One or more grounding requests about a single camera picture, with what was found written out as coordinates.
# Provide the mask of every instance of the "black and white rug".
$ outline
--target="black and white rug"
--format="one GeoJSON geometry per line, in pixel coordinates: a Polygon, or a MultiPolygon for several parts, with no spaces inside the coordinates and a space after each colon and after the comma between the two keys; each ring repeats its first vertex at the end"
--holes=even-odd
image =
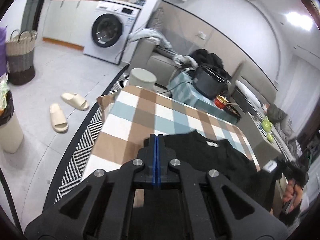
{"type": "MultiPolygon", "coordinates": [[[[124,73],[127,68],[128,65],[118,73],[102,95],[111,95],[127,84],[129,75],[124,73]]],[[[58,202],[80,183],[94,141],[102,125],[101,110],[98,103],[95,103],[71,140],[56,169],[43,210],[58,202]]]]}

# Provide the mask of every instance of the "rug border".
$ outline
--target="rug border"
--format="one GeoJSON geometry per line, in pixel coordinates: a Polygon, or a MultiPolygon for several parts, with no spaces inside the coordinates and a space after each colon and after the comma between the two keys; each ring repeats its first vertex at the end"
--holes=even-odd
{"type": "MultiPolygon", "coordinates": [[[[108,85],[106,90],[102,93],[103,96],[107,95],[110,92],[112,87],[116,84],[116,82],[118,81],[120,76],[128,69],[128,67],[129,67],[129,65],[125,66],[123,69],[121,69],[119,71],[117,76],[111,81],[111,83],[108,85]]],[[[83,133],[87,129],[87,126],[90,124],[92,116],[95,114],[95,112],[97,112],[98,107],[99,107],[98,103],[96,102],[93,105],[93,107],[91,108],[91,110],[89,111],[89,113],[87,114],[87,116],[85,117],[85,119],[83,120],[83,122],[80,125],[79,129],[77,130],[76,134],[74,135],[74,137],[70,141],[69,146],[66,149],[63,157],[61,158],[59,165],[58,165],[58,167],[54,173],[54,176],[52,178],[52,181],[51,181],[48,193],[47,193],[47,197],[44,201],[44,206],[43,206],[42,212],[45,211],[47,208],[51,207],[53,205],[53,203],[55,202],[55,198],[57,196],[58,189],[61,185],[61,181],[62,181],[64,172],[67,169],[67,166],[68,166],[69,161],[73,155],[73,152],[75,151],[75,148],[77,147],[79,140],[81,139],[83,133]]]]}

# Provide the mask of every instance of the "checkered tablecloth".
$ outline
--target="checkered tablecloth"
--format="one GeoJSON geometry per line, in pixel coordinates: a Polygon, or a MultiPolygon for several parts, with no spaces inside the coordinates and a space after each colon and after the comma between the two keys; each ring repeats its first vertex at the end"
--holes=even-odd
{"type": "MultiPolygon", "coordinates": [[[[176,76],[169,84],[167,89],[170,90],[181,82],[188,81],[192,83],[190,76],[184,72],[181,72],[176,76]]],[[[172,99],[182,102],[188,106],[192,106],[196,109],[202,110],[206,113],[212,114],[222,120],[235,124],[237,119],[218,108],[213,101],[209,100],[205,96],[201,95],[192,84],[183,83],[177,88],[171,91],[172,99]]]]}
{"type": "Polygon", "coordinates": [[[231,145],[259,165],[247,138],[236,126],[168,97],[135,86],[123,88],[103,124],[84,170],[111,171],[136,158],[151,133],[180,134],[197,130],[212,140],[231,145]]]}

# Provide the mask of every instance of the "gray floor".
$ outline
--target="gray floor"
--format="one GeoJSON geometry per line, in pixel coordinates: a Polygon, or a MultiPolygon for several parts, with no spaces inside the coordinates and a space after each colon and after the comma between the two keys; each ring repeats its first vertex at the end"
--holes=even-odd
{"type": "MultiPolygon", "coordinates": [[[[90,103],[102,94],[120,68],[81,51],[42,42],[35,48],[35,78],[23,86],[10,85],[24,140],[15,154],[0,149],[0,166],[9,184],[22,229],[42,212],[55,170],[71,139],[88,114],[65,104],[63,92],[79,93],[90,103]],[[58,102],[69,130],[51,127],[49,106],[58,102]]],[[[0,188],[0,204],[5,203],[0,188]]]]}

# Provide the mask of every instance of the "human hand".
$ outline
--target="human hand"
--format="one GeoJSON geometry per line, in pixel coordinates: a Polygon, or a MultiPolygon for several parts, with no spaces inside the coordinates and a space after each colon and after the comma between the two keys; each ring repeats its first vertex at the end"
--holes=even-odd
{"type": "Polygon", "coordinates": [[[287,203],[288,201],[290,201],[292,198],[293,198],[293,194],[294,194],[294,191],[297,193],[297,197],[296,199],[293,201],[293,204],[289,210],[289,213],[294,210],[301,202],[302,200],[302,194],[303,194],[303,191],[302,191],[302,188],[300,186],[298,186],[297,184],[294,186],[294,190],[293,190],[293,180],[289,180],[288,181],[288,185],[287,187],[285,188],[285,193],[283,195],[283,198],[281,199],[282,203],[285,204],[287,203]]]}

